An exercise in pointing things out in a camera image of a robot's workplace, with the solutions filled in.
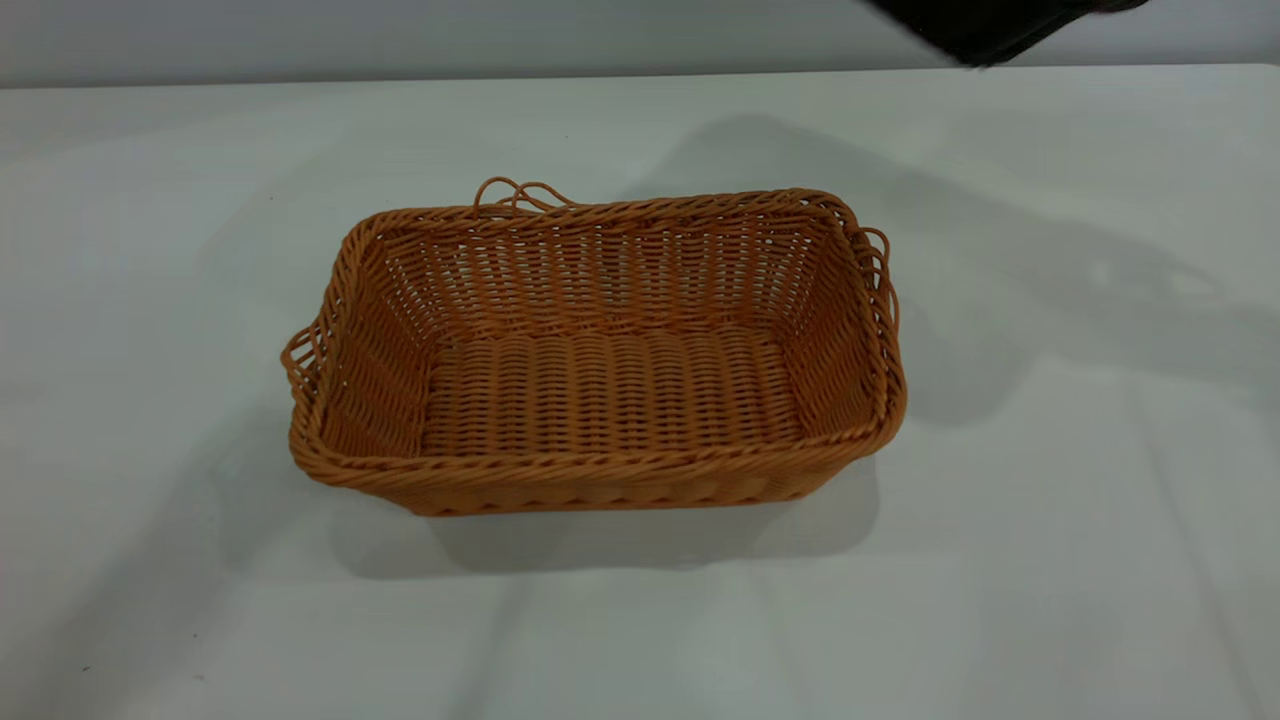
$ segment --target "gray wall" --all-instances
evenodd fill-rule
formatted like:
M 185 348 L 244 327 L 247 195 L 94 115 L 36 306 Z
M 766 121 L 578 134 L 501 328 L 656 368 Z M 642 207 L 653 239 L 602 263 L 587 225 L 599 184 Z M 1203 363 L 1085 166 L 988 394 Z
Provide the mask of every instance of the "gray wall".
M 1280 0 L 1151 0 L 1019 64 L 1276 61 Z M 858 0 L 10 0 L 0 86 L 908 68 Z

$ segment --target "basket rim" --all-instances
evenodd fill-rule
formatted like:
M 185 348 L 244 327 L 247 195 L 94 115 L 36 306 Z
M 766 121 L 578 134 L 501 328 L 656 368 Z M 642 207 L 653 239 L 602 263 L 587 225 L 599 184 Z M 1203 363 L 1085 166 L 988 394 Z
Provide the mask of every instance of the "basket rim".
M 439 231 L 440 224 L 456 224 L 456 234 L 466 232 L 465 225 L 475 222 L 499 223 L 499 227 L 538 227 L 545 223 L 572 218 L 573 220 L 607 222 L 607 214 L 621 209 L 630 211 L 645 210 L 654 220 L 682 220 L 699 215 L 723 215 L 724 210 L 737 206 L 745 211 L 754 204 L 777 208 L 814 206 L 796 213 L 797 217 L 813 217 L 820 213 L 833 222 L 833 229 L 844 234 L 845 247 L 860 263 L 864 278 L 873 282 L 863 287 L 867 305 L 861 311 L 877 318 L 882 332 L 876 342 L 884 359 L 884 393 L 876 400 L 874 416 L 854 428 L 822 436 L 804 437 L 796 441 L 774 441 L 768 443 L 718 445 L 690 450 L 667 450 L 648 452 L 541 452 L 504 455 L 420 455 L 420 456 L 358 456 L 346 455 L 328 447 L 321 439 L 324 410 L 330 386 L 337 373 L 311 372 L 302 361 L 319 357 L 316 348 L 343 342 L 342 333 L 333 331 L 346 324 L 352 302 L 337 302 L 334 286 L 346 279 L 351 268 L 343 260 L 348 250 L 356 256 L 364 250 L 358 243 L 380 241 L 383 233 L 397 229 L 431 227 Z M 884 243 L 882 252 L 870 243 L 869 233 L 877 234 Z M 456 234 L 442 233 L 442 242 L 456 242 Z M 602 204 L 566 204 L 547 206 L 539 211 L 517 208 L 515 202 L 452 205 L 440 208 L 408 208 L 384 210 L 357 223 L 344 237 L 342 251 L 334 264 L 333 278 L 325 291 L 325 304 L 316 320 L 298 332 L 280 355 L 289 372 L 293 384 L 294 411 L 289 430 L 289 446 L 297 464 L 314 479 L 343 487 L 393 486 L 467 487 L 475 484 L 547 482 L 550 484 L 581 482 L 584 478 L 602 483 L 649 484 L 663 482 L 664 471 L 680 471 L 687 478 L 691 469 L 699 474 L 716 474 L 742 470 L 759 470 L 760 457 L 777 457 L 780 470 L 800 469 L 826 464 L 844 464 L 854 457 L 869 455 L 887 443 L 904 421 L 906 405 L 906 383 L 902 377 L 901 359 L 897 343 L 897 302 L 888 277 L 888 240 L 884 233 L 859 225 L 856 215 L 837 196 L 810 188 L 786 188 L 774 191 L 749 191 L 737 193 L 691 195 L 681 197 L 654 197 L 649 200 L 623 200 Z M 878 304 L 884 311 L 872 307 Z M 886 311 L 891 315 L 886 318 Z M 308 352 L 294 357 L 296 352 L 308 348 Z M 422 474 L 430 473 L 429 478 Z

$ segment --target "white tabletop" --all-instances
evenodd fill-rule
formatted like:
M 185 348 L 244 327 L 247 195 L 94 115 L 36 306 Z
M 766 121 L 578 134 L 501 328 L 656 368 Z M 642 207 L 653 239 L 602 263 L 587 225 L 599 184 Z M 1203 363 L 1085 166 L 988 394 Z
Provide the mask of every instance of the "white tabletop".
M 346 231 L 809 186 L 911 404 L 791 505 L 310 482 Z M 1280 69 L 0 92 L 0 717 L 1280 719 Z

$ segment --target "black cloth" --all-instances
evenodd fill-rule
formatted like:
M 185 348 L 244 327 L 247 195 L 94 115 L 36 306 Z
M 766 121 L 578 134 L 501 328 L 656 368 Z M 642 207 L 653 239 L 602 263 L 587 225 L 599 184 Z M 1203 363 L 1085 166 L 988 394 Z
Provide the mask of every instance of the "black cloth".
M 973 67 L 1007 63 L 1089 13 L 1147 0 L 872 0 L 931 45 Z

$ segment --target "rectangular basket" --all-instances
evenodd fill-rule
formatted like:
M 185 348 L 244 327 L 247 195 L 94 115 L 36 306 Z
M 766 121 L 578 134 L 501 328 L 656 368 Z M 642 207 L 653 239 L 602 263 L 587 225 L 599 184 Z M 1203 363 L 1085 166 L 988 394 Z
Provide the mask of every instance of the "rectangular basket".
M 420 515 L 794 500 L 902 421 L 887 259 L 813 190 L 379 213 L 282 355 L 289 447 Z

